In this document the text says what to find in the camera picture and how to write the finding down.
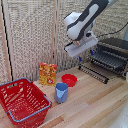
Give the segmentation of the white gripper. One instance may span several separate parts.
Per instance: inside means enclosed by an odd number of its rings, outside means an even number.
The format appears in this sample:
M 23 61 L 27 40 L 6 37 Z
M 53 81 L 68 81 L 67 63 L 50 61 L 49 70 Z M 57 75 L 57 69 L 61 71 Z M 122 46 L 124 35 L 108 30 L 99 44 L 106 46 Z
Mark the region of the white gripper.
M 65 47 L 65 51 L 69 54 L 70 57 L 74 57 L 79 53 L 89 49 L 90 47 L 96 45 L 98 43 L 97 38 L 94 35 L 90 35 L 89 37 L 85 37 L 84 39 L 79 41 L 79 45 L 76 45 L 74 42 L 71 42 Z M 90 50 L 91 55 L 95 55 L 93 50 Z

